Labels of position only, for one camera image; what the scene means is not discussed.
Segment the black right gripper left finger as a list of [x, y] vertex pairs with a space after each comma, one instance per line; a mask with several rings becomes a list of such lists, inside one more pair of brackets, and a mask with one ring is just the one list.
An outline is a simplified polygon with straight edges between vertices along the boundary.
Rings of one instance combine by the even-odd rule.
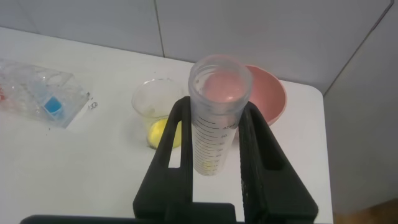
[[[180, 166], [169, 161], [178, 123], [182, 140]], [[162, 218], [170, 205], [191, 203], [193, 197], [193, 149], [190, 97], [184, 96], [172, 107], [164, 132], [142, 184], [133, 201], [137, 218]]]

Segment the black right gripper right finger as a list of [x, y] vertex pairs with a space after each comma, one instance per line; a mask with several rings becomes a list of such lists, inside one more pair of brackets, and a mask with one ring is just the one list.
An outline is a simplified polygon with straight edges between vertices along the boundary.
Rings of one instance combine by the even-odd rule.
[[318, 205], [251, 102], [239, 122], [239, 154], [245, 223], [315, 222]]

